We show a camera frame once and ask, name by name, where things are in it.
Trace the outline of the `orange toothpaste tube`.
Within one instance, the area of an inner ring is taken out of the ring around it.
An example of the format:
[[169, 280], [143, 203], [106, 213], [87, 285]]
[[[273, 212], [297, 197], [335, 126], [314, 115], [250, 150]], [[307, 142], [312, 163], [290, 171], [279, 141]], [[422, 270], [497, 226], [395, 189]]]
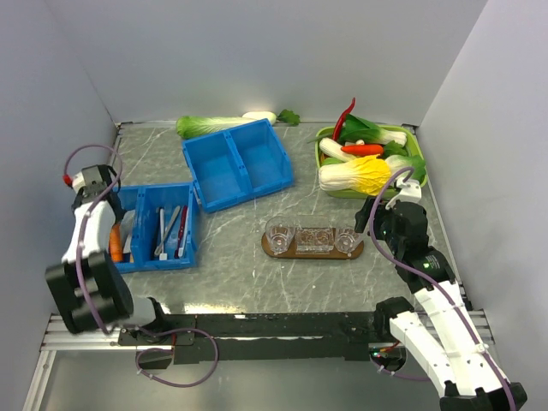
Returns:
[[109, 251], [115, 263], [123, 262], [123, 247], [120, 234], [120, 224], [115, 224], [110, 230]]

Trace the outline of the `clear plastic tray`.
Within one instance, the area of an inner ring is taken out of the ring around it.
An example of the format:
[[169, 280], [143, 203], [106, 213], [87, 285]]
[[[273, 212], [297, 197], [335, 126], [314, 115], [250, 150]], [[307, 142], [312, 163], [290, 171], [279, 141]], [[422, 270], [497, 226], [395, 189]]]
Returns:
[[322, 216], [299, 216], [295, 223], [297, 254], [329, 254], [334, 248], [331, 220]]

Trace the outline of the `clear faceted plastic cup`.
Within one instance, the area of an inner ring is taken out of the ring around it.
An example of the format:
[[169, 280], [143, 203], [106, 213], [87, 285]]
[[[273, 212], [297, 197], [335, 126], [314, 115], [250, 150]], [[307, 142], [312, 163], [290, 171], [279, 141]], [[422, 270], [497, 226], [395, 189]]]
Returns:
[[289, 250], [289, 246], [295, 237], [295, 230], [296, 222], [293, 217], [277, 216], [266, 223], [266, 240], [275, 255]]

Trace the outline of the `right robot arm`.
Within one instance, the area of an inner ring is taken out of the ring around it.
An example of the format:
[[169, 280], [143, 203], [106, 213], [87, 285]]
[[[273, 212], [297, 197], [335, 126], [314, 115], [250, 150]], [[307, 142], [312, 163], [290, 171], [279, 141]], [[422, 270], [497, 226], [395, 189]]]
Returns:
[[489, 353], [462, 299], [448, 260], [429, 243], [426, 210], [418, 204], [368, 198], [355, 215], [355, 231], [367, 233], [396, 266], [434, 330], [429, 331], [403, 297], [376, 306], [374, 331], [403, 343], [439, 395], [442, 410], [519, 410], [527, 393], [507, 379]]

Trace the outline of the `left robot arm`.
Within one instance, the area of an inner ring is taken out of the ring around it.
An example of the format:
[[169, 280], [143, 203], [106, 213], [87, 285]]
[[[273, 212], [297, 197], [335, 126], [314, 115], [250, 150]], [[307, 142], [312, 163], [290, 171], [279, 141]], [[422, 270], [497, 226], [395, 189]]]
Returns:
[[109, 253], [111, 229], [125, 214], [114, 191], [118, 184], [107, 164], [86, 167], [72, 178], [74, 232], [61, 263], [46, 269], [45, 280], [70, 333], [139, 327], [141, 337], [158, 344], [170, 331], [163, 308], [152, 297], [131, 295]]

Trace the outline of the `grey toothbrush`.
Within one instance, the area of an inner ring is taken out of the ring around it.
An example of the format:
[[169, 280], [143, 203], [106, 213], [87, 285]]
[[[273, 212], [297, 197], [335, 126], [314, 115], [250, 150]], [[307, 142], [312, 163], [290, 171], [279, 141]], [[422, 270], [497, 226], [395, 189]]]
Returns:
[[[167, 239], [169, 238], [170, 236], [170, 232], [176, 222], [176, 219], [180, 213], [180, 210], [181, 210], [181, 207], [179, 205], [177, 205], [174, 209], [174, 211], [172, 212], [171, 214], [171, 217], [170, 217], [170, 220], [168, 223], [165, 224], [165, 233], [164, 233], [164, 251], [165, 251], [165, 242], [167, 241]], [[158, 246], [156, 247], [155, 251], [154, 251], [154, 255], [155, 256], [158, 256]]]

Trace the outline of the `white toothbrush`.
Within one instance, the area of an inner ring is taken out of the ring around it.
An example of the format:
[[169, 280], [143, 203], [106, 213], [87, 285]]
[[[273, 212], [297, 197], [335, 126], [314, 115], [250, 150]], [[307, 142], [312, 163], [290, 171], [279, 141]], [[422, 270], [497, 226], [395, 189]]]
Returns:
[[159, 222], [160, 222], [160, 231], [159, 231], [160, 242], [158, 244], [158, 258], [160, 260], [166, 260], [167, 254], [164, 251], [164, 233], [165, 233], [164, 208], [159, 209]]

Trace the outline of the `orange carrot toy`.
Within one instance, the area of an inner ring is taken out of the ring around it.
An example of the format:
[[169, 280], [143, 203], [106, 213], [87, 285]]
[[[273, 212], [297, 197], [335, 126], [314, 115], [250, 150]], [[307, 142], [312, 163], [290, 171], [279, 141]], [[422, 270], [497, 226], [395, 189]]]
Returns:
[[342, 151], [354, 156], [366, 157], [382, 155], [384, 153], [384, 148], [381, 145], [365, 144], [343, 146]]

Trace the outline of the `white corn toy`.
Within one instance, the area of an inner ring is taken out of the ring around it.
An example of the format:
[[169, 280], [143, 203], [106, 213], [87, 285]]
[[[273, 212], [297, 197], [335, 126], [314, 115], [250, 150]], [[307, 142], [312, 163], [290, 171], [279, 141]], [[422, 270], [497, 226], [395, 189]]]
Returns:
[[343, 146], [341, 146], [331, 138], [323, 138], [319, 142], [319, 150], [325, 156], [336, 158], [343, 162], [348, 162], [356, 159], [356, 156], [344, 152]]

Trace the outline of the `green napa cabbage toy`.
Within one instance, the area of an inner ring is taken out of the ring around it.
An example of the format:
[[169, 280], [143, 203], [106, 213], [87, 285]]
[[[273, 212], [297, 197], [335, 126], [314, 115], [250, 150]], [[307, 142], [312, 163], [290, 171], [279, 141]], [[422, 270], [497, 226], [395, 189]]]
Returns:
[[229, 128], [254, 122], [245, 117], [182, 116], [176, 121], [176, 132], [184, 140], [214, 134]]

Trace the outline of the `green bok choy toy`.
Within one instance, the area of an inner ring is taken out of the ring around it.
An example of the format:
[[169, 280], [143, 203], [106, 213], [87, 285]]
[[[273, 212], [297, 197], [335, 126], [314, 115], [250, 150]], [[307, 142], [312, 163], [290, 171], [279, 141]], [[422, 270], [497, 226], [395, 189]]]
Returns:
[[355, 143], [358, 140], [365, 144], [385, 146], [395, 142], [399, 146], [405, 146], [407, 136], [404, 132], [388, 131], [365, 118], [348, 114], [337, 142], [343, 146], [347, 142]]

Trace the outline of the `red chili pepper toy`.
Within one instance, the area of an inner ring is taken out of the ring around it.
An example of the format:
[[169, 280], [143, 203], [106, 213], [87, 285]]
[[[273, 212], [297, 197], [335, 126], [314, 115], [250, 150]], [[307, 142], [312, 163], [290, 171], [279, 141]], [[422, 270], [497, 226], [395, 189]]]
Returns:
[[336, 125], [333, 129], [332, 139], [334, 141], [338, 141], [339, 136], [342, 132], [344, 123], [346, 121], [346, 117], [347, 117], [348, 114], [350, 114], [352, 112], [352, 110], [355, 106], [355, 101], [356, 101], [356, 98], [352, 98], [350, 105], [339, 116], [339, 118], [337, 120], [337, 123], [336, 123]]

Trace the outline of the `blue bin with cups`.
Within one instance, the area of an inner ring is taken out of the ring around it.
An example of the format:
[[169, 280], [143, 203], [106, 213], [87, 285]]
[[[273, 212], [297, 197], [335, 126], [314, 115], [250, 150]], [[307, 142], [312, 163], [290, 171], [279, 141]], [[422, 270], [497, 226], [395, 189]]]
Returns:
[[273, 194], [295, 181], [289, 155], [267, 120], [184, 140], [182, 153], [208, 213]]

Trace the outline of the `white radish toy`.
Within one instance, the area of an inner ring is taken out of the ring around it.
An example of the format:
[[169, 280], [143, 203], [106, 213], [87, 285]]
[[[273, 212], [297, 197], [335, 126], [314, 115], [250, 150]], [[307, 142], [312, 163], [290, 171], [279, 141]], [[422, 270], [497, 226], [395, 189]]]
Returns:
[[266, 119], [270, 123], [274, 123], [277, 120], [277, 115], [270, 111], [249, 111], [244, 113], [242, 117], [255, 121]]

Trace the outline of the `aluminium rail frame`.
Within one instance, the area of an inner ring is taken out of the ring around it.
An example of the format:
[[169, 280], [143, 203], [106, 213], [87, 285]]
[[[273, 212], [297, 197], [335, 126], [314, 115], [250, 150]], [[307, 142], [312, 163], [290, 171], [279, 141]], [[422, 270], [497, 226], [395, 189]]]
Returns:
[[[489, 346], [493, 344], [494, 338], [488, 325], [485, 313], [479, 310], [473, 310], [464, 294], [462, 294], [462, 299], [466, 304], [468, 313], [470, 314], [479, 335], [489, 348]], [[429, 323], [424, 311], [419, 311], [416, 309], [415, 311], [418, 313], [420, 321], [426, 329], [433, 331], [434, 328]], [[151, 376], [152, 363], [154, 362], [162, 360], [167, 363], [175, 364], [173, 362], [172, 355], [169, 354], [166, 349], [147, 348], [143, 351], [139, 351], [135, 347], [124, 348], [120, 346], [118, 343], [119, 334], [127, 328], [129, 327], [116, 328], [109, 335], [104, 335], [98, 331], [84, 332], [79, 335], [74, 335], [65, 327], [60, 317], [51, 317], [46, 328], [44, 340], [42, 342], [39, 363], [36, 366], [33, 380], [27, 393], [27, 399], [24, 404], [25, 409], [37, 410], [41, 407], [46, 386], [51, 375], [53, 362], [57, 353], [61, 351], [99, 351], [107, 349], [132, 350], [137, 355], [135, 361], [137, 372], [145, 377]], [[145, 330], [145, 328], [138, 327], [129, 329], [136, 329], [138, 331]], [[406, 354], [411, 355], [404, 347], [403, 343], [396, 340], [394, 345], [388, 348], [381, 348], [373, 351], [373, 353], [371, 353], [370, 360], [368, 361], [377, 364], [380, 372], [386, 373], [390, 376], [396, 376], [396, 353], [398, 350], [403, 350]]]

